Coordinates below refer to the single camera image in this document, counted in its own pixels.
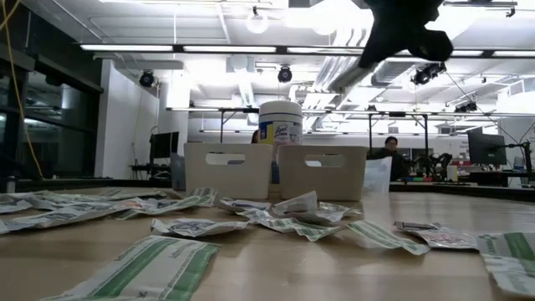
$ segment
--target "ceiling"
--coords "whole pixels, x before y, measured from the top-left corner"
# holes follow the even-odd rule
[[[324,0],[320,3],[323,5],[321,13],[309,14],[308,19],[302,17],[304,9],[288,8],[288,0],[273,1],[273,5],[266,9],[260,5],[258,12],[268,19],[267,30],[263,33],[253,33],[247,28],[251,4],[150,5],[99,0],[23,0],[23,3],[81,43],[333,45],[343,36],[343,30],[363,28],[369,32],[373,22],[369,10],[359,9],[350,0]],[[505,17],[507,12],[506,8],[441,8],[437,22],[428,27],[445,30],[456,48],[535,49],[535,10],[518,9],[512,18]],[[330,24],[338,24],[337,27],[343,30],[318,34],[328,32]],[[360,46],[364,46],[366,38],[366,35],[362,37]],[[239,80],[242,77],[227,73],[228,57],[220,54],[122,54],[122,57],[111,58],[119,66],[121,62],[131,61],[136,64],[141,61],[181,61],[191,76],[191,99],[202,101],[230,99],[234,94],[240,94]],[[252,57],[257,64],[290,65],[293,82],[289,84],[278,82],[276,69],[247,75],[254,94],[270,94],[276,98],[288,97],[292,85],[314,82],[325,60],[325,57],[310,56]],[[381,88],[369,99],[360,98],[369,95],[368,88],[357,88],[354,99],[358,98],[360,105],[378,104],[384,110],[398,108],[400,104],[425,110],[445,108],[446,103],[460,99],[465,93],[476,92],[478,103],[491,110],[497,100],[497,91],[520,78],[535,76],[535,59],[451,59],[446,62],[446,67],[449,76],[442,74],[427,85],[415,87],[411,84],[408,70],[396,79],[396,84]],[[131,71],[133,74],[140,72],[139,69]],[[156,74],[166,80],[170,70]]]

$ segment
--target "security camera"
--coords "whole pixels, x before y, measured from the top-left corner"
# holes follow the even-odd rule
[[[158,84],[158,79],[154,76],[153,70],[143,71],[140,77],[140,85],[146,88],[152,88]]]
[[[283,66],[281,67],[281,70],[278,71],[278,82],[279,83],[288,83],[292,80],[292,71],[290,71],[290,67]]]

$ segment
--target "person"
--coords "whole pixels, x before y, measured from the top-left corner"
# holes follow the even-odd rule
[[[257,143],[258,143],[258,130],[255,130],[254,133],[252,133],[251,144],[257,144]]]
[[[394,136],[390,136],[385,140],[385,147],[371,154],[372,160],[378,160],[392,157],[392,168],[390,169],[390,180],[396,181],[402,177],[409,176],[409,169],[405,165],[405,159],[403,156],[397,153],[398,139]]]

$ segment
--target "computer monitor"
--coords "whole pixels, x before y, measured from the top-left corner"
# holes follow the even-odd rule
[[[150,158],[170,158],[178,151],[178,132],[152,135],[150,137]]]
[[[468,132],[468,148],[472,164],[506,165],[505,138]]]

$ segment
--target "man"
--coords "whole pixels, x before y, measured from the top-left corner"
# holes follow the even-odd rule
[[[391,181],[396,181],[401,177],[409,176],[409,169],[405,165],[405,159],[403,159],[402,155],[397,153],[397,148],[397,138],[395,138],[394,136],[390,136],[385,140],[385,147],[381,148],[370,156],[372,160],[383,159],[387,156],[392,157],[392,169],[390,170]]]

